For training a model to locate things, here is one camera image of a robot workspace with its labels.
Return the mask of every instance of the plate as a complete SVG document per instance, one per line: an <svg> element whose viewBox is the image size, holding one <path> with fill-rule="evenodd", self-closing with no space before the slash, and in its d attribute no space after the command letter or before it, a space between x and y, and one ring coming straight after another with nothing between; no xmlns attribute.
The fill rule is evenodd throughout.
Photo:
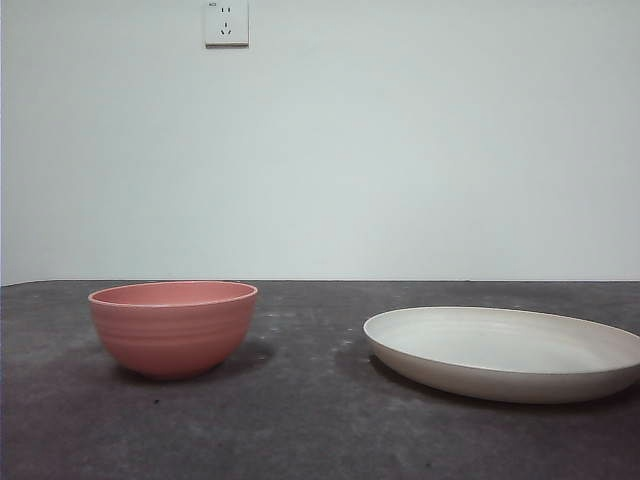
<svg viewBox="0 0 640 480"><path fill-rule="evenodd" d="M640 337L600 323L480 307L421 307L370 318L375 355L451 393L517 403L604 397L640 377Z"/></svg>

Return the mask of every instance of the outlet faceplate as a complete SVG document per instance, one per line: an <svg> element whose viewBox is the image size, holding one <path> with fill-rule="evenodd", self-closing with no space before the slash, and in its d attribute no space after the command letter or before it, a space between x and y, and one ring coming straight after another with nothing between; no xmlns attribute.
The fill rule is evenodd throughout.
<svg viewBox="0 0 640 480"><path fill-rule="evenodd" d="M204 10L207 48L249 45L249 0L209 2Z"/></svg>

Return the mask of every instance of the table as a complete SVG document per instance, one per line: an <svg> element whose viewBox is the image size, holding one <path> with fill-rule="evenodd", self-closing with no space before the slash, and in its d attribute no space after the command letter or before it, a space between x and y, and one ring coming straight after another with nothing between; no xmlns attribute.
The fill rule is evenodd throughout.
<svg viewBox="0 0 640 480"><path fill-rule="evenodd" d="M108 356L86 297L125 281L2 289L2 469L21 479L640 479L640 384L564 406L413 383L375 357L383 311L475 305L640 333L640 282L256 281L223 364L156 383Z"/></svg>

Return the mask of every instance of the bowl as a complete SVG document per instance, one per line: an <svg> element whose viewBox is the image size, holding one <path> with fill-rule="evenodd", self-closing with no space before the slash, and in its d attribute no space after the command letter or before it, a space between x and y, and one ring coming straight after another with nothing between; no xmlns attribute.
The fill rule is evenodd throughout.
<svg viewBox="0 0 640 480"><path fill-rule="evenodd" d="M143 283L89 295L104 347L124 367L158 380L199 375L244 339L258 289L219 281Z"/></svg>

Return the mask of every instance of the plate rim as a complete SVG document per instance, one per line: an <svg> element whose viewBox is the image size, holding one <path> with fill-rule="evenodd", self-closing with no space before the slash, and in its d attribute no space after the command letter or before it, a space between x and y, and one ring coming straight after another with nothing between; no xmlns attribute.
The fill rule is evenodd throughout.
<svg viewBox="0 0 640 480"><path fill-rule="evenodd" d="M558 315L555 313L546 313L546 312L535 312L532 310L518 310L518 309L514 309L514 308L496 308L496 307L478 307L478 306L456 306L456 305L434 305L434 306L422 306L422 307L409 307L409 308L398 308L395 310L389 310L386 312L381 312L378 313L372 317L370 317L369 319L367 319L364 324L362 325L362 329L364 331L365 336L367 337L367 339L370 342L375 343L376 345L386 348L388 350L391 350L395 353L401 354L401 355L405 355L417 360L423 360L423 361L427 361L427 362L433 362L439 365L444 365L447 367L460 367L460 368L468 368L468 369L472 369L472 370L480 370L483 372L492 372L492 373L498 373L498 374L510 374L510 375L533 375L533 376L548 376L548 375L553 375L553 376L569 376L569 375L599 375L599 374L605 374L605 373L612 373L612 372L621 372L623 370L629 370L629 369L634 369L634 368L638 368L640 367L640 359L639 361L629 364L629 365L625 365L625 366L621 366L621 367L616 367L616 368L607 368L607 369L601 369L601 370L585 370L585 371L573 371L573 372L526 372L526 371L521 371L521 370L504 370L504 369L499 369L499 368L491 368L491 367L483 367L483 366L479 366L479 365L466 365L463 363L453 363L453 362L444 362L442 360L436 360L434 358L429 358L429 357L424 357L424 356L420 356L420 355L414 355L412 353L407 353L405 351L402 350L398 350L397 348L393 348L390 347L388 345L384 345L382 343L380 343L378 340L376 340L375 338L373 338L369 332L367 331L367 325L374 320L375 318L381 317L383 315L387 315L387 314L391 314L391 313L397 313L397 312L403 312L403 311L407 311L407 310L437 310L437 309L465 309L465 310L493 310L493 311L501 311L501 312L516 312L516 313L529 313L529 314L534 314L534 315L544 315L544 316L551 316L551 317L557 317L557 318L562 318L562 319L568 319L571 321L575 321L575 322L580 322L580 323L587 323L587 324L595 324L598 325L599 327L604 327L604 328L608 328L611 330L616 331L616 333L623 333L626 335L630 335L631 337L633 337L637 342L638 345L640 346L640 336L636 335L635 333L629 332L628 330L624 330L622 328L617 328L617 327L612 327L611 325L605 325L604 323L599 323L599 322L594 322L592 320L585 320L582 318L576 318L576 317L569 317L566 315Z"/></svg>

